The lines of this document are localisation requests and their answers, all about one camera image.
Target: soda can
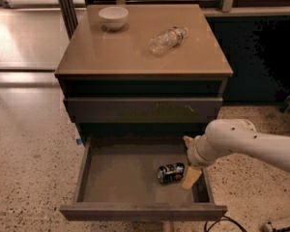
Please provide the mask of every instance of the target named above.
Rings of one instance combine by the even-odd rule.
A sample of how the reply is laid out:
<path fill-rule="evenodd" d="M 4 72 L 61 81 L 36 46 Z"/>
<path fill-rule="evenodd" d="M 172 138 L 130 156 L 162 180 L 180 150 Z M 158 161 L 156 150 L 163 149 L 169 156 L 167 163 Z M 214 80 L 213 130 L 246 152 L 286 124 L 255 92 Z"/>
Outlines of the soda can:
<path fill-rule="evenodd" d="M 184 177 L 185 165 L 181 162 L 162 165 L 158 168 L 158 179 L 162 184 L 180 181 Z"/>

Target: speckled floor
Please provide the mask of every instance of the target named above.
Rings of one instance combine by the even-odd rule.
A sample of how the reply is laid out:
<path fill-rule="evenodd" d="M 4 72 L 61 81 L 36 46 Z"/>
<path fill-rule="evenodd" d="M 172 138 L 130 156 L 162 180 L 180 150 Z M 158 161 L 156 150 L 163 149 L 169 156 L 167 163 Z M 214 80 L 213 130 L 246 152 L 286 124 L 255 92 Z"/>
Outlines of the speckled floor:
<path fill-rule="evenodd" d="M 66 221 L 83 155 L 53 73 L 0 73 L 0 231 L 172 231 L 168 222 Z M 278 105 L 225 104 L 219 118 L 245 118 L 258 131 L 290 135 L 290 112 Z M 233 155 L 208 168 L 217 204 L 247 231 L 290 216 L 290 174 Z M 204 222 L 174 222 L 174 231 L 203 231 Z M 222 222 L 211 231 L 237 231 Z"/>

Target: crushed plastic bottle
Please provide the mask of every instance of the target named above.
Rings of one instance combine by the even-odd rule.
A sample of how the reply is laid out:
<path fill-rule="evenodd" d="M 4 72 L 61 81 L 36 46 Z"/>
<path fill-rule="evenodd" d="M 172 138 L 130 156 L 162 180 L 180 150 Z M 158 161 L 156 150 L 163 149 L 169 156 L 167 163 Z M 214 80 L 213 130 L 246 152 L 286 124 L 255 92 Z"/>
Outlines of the crushed plastic bottle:
<path fill-rule="evenodd" d="M 172 27 L 156 36 L 149 42 L 150 51 L 154 55 L 162 55 L 164 52 L 179 44 L 188 32 L 186 27 Z"/>

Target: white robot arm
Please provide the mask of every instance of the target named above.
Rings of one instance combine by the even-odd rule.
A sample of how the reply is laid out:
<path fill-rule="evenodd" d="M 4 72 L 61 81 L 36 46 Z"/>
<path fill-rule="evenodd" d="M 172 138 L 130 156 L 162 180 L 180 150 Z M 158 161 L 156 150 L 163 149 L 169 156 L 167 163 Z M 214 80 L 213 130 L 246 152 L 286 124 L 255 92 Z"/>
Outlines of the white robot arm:
<path fill-rule="evenodd" d="M 290 136 L 260 133 L 249 120 L 214 120 L 205 133 L 184 136 L 188 161 L 206 167 L 218 158 L 240 153 L 290 173 Z"/>

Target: cabinet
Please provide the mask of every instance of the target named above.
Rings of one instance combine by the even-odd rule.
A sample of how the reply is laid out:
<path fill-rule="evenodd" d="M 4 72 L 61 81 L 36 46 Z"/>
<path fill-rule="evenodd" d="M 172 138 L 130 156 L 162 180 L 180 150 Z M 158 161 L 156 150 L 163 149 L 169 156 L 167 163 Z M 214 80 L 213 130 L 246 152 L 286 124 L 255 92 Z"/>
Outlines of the cabinet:
<path fill-rule="evenodd" d="M 64 104 L 85 144 L 71 220 L 211 220 L 207 173 L 190 191 L 162 186 L 157 169 L 187 163 L 183 136 L 216 119 L 232 70 L 197 5 L 124 5 L 128 23 L 108 32 L 90 5 L 56 70 Z M 187 37 L 165 55 L 149 40 L 172 26 Z"/>

